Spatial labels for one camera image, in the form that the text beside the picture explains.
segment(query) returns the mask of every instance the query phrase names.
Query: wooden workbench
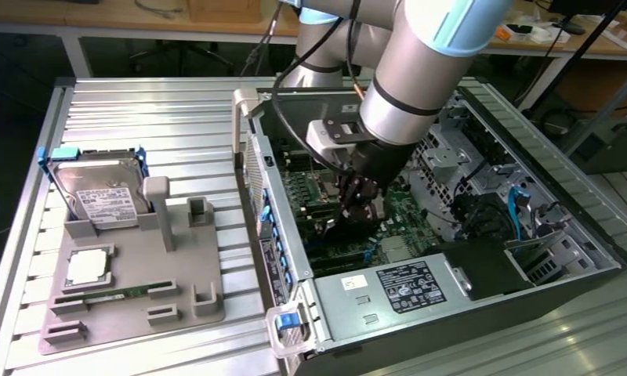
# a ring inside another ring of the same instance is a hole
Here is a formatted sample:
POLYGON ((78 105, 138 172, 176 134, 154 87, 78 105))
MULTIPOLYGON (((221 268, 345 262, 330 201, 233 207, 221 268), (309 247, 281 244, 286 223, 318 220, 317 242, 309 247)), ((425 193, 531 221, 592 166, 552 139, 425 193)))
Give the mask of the wooden workbench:
MULTIPOLYGON (((185 0, 145 0, 145 4, 162 9, 185 9, 185 0)), ((258 23, 192 22, 188 12, 172 13, 166 19, 134 6, 132 0, 101 0, 98 5, 67 4, 65 24, 79 27, 117 27, 164 31, 198 31, 226 34, 262 34, 272 18, 276 2, 262 1, 262 20, 258 23)), ((296 15, 289 7, 282 7, 276 35, 293 37, 298 29, 296 15)))
MULTIPOLYGON (((161 8, 185 8, 185 0, 144 1, 161 8)), ((79 43, 82 37, 256 43, 268 27, 274 7, 276 0, 262 0, 262 20, 258 23, 193 23, 188 13, 182 12, 172 19, 166 19, 138 9, 133 0, 101 0, 97 5, 74 4, 65 0, 0 0, 0 32, 58 36, 74 75, 86 78, 92 77, 92 73, 79 43)), ((532 13, 533 3, 513 0, 513 9, 532 13)), ((549 15, 541 9, 539 11, 543 13, 541 19, 548 20, 549 15)), ((580 24, 589 33, 595 25, 585 21, 580 24)), ((284 7, 272 44, 294 44, 297 31, 294 13, 289 7, 284 7)), ((572 35, 564 45, 555 46, 549 55, 553 60, 525 96, 520 108, 531 106, 587 36, 588 34, 572 35)), ((549 44, 511 43, 493 38, 484 53, 541 56, 548 47, 549 44)), ((627 50, 604 37, 599 37, 584 57, 599 60, 627 60, 627 50)))

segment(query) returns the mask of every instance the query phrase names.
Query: white label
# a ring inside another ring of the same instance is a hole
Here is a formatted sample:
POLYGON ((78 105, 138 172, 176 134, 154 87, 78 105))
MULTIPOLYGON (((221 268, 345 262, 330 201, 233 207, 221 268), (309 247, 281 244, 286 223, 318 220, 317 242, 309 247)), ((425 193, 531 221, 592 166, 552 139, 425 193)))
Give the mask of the white label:
POLYGON ((360 274, 359 276, 341 278, 341 285, 345 291, 353 290, 355 288, 367 287, 367 280, 360 274))
POLYGON ((349 112, 357 112, 357 105, 356 104, 345 104, 344 106, 341 106, 341 112, 344 114, 349 113, 349 112))
POLYGON ((353 134, 353 131, 351 131, 351 127, 348 126, 348 124, 341 124, 341 131, 344 131, 344 133, 347 135, 352 135, 353 134))
POLYGON ((128 188, 77 190, 88 219, 93 223, 113 223, 137 219, 137 210, 128 188))

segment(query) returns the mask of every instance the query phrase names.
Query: metal bracket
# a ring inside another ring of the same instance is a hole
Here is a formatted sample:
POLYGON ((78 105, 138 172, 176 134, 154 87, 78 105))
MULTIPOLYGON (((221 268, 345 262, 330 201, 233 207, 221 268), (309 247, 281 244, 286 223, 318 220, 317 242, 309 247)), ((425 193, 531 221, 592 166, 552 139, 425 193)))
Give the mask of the metal bracket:
POLYGON ((233 167, 241 168, 241 150, 238 149, 238 136, 241 134, 241 118, 250 118, 257 114, 260 96, 256 89, 236 89, 232 93, 232 155, 233 167))
POLYGON ((376 137, 367 131, 357 114, 337 115, 322 121, 330 141, 337 145, 367 143, 376 141, 376 137))

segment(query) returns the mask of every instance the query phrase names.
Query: power supply label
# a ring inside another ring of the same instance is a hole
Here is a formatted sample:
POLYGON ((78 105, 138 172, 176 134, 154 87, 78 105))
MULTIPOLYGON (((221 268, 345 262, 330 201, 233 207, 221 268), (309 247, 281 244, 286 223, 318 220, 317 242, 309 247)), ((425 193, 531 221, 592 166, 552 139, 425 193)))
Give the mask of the power supply label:
POLYGON ((88 219, 93 223, 113 223, 137 219, 137 210, 128 188, 77 190, 75 194, 81 205, 83 205, 88 219))
POLYGON ((424 261, 379 270, 376 274, 396 313, 411 312, 445 301, 424 261))

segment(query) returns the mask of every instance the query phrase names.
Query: motherboard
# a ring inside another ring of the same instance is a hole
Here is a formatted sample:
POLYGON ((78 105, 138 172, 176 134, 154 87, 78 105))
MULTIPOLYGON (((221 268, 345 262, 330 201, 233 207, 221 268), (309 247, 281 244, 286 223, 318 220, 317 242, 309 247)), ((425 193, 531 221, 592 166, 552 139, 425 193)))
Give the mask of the motherboard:
POLYGON ((371 230, 369 236, 326 240, 322 234, 340 216, 334 174, 329 170, 313 169, 309 163, 304 166, 308 166, 305 171, 282 168, 281 177, 317 277, 420 257, 429 247, 440 243, 411 193, 397 184, 384 197, 385 219, 371 230))

